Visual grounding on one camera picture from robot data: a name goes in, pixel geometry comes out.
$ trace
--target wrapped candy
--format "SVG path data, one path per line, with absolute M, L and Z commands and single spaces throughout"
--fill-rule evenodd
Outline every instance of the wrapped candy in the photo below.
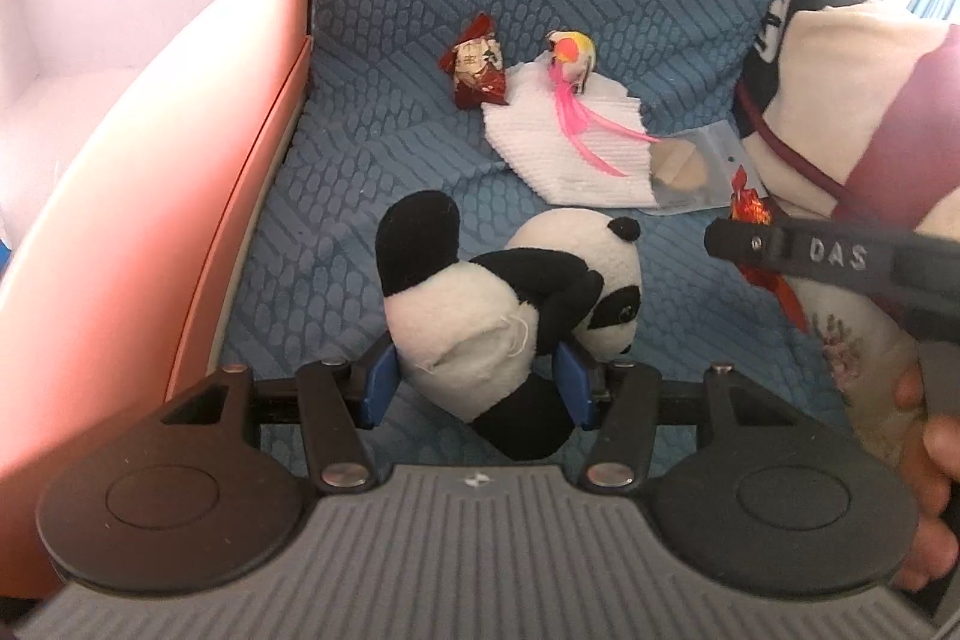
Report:
M 438 65 L 453 75 L 453 100 L 459 109 L 474 109 L 484 101 L 506 104 L 507 77 L 493 20 L 481 12 Z
M 733 175 L 731 186 L 733 186 L 733 195 L 730 198 L 731 220 L 764 225 L 773 222 L 774 215 L 770 204 L 760 198 L 757 189 L 747 188 L 747 172 L 744 167 L 738 167 L 736 174 Z M 790 322 L 802 332 L 806 332 L 806 316 L 803 314 L 803 307 L 800 306 L 800 300 L 783 277 L 776 272 L 755 269 L 752 266 L 737 268 L 752 286 L 762 287 L 773 293 Z

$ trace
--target blue patterned cushion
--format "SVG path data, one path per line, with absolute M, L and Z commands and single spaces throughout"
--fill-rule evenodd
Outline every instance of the blue patterned cushion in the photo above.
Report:
M 224 358 L 257 376 L 328 354 L 356 356 L 384 327 L 373 235 L 405 194 L 442 188 L 464 215 L 464 256 L 501 247 L 544 204 L 483 139 L 479 112 L 458 112 L 438 56 L 479 10 L 493 14 L 508 63 L 533 58 L 552 28 L 598 44 L 599 70 L 669 132 L 730 118 L 731 91 L 769 0 L 315 0 L 315 89 L 272 187 L 227 329 Z M 642 327 L 635 354 L 693 379 L 729 357 L 790 401 L 843 425 L 818 346 L 771 296 L 702 247 L 712 215 L 643 218 Z M 391 461 L 491 462 L 466 427 L 402 386 L 387 422 L 365 435 Z M 659 468 L 692 447 L 664 431 Z M 294 429 L 265 447 L 302 470 Z M 589 435 L 557 456 L 575 469 Z

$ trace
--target white thread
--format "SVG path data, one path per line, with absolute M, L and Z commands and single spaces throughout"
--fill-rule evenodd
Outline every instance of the white thread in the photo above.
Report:
M 500 320 L 502 320 L 508 326 L 510 325 L 510 321 L 515 320 L 523 327 L 523 339 L 520 341 L 520 347 L 517 348 L 514 352 L 507 354 L 508 359 L 515 359 L 517 356 L 519 356 L 523 352 L 523 348 L 527 346 L 527 339 L 530 338 L 530 326 L 528 326 L 527 322 L 524 319 L 522 319 L 520 316 L 510 316 L 510 317 L 500 316 Z

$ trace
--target pink box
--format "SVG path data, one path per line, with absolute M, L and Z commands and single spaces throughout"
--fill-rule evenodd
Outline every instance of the pink box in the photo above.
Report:
M 306 81 L 306 0 L 0 0 L 0 594 L 56 471 L 219 353 Z

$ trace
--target panda eye patch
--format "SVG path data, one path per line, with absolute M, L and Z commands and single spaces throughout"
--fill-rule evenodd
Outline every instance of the panda eye patch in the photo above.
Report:
M 593 310 L 588 329 L 629 323 L 640 311 L 640 286 L 626 286 L 608 293 Z

